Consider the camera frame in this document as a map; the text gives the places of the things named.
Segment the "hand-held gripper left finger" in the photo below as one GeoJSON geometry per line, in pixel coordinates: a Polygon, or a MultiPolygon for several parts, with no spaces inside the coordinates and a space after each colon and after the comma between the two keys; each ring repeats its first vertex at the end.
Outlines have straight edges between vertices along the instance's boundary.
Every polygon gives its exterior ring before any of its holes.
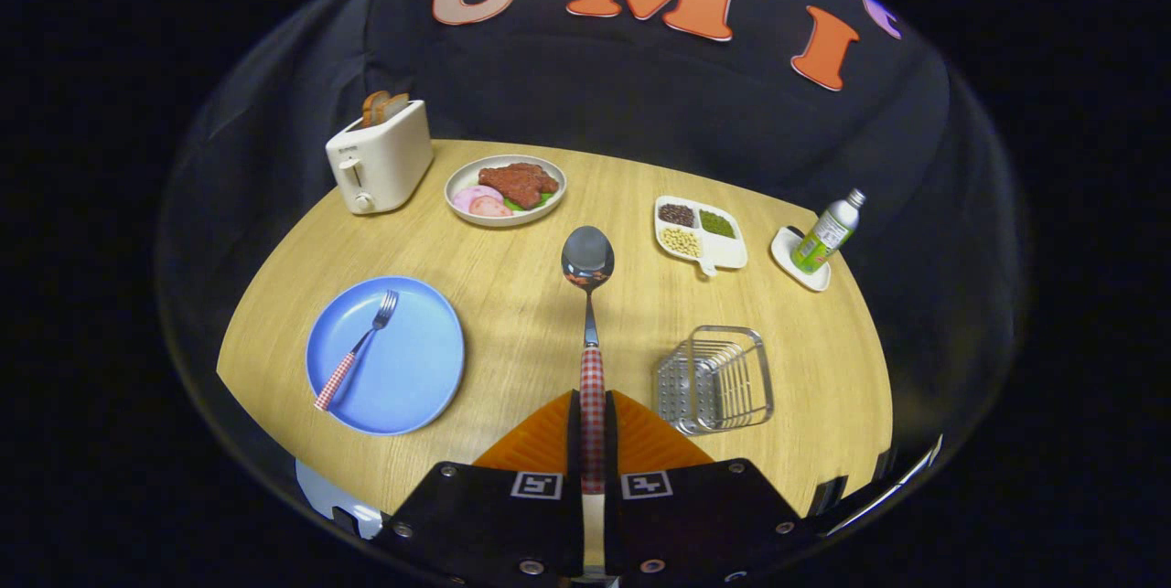
{"type": "Polygon", "coordinates": [[[434,464],[397,512],[381,551],[439,583],[569,583],[583,570],[580,397],[553,401],[557,470],[434,464]]]}

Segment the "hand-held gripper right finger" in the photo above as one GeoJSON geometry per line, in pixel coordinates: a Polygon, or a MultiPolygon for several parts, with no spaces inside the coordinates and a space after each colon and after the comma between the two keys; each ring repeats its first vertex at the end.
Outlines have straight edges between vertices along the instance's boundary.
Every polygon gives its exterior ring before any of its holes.
{"type": "Polygon", "coordinates": [[[604,439],[604,568],[621,583],[756,579],[806,546],[806,525],[752,461],[682,460],[694,443],[618,390],[604,439]]]}

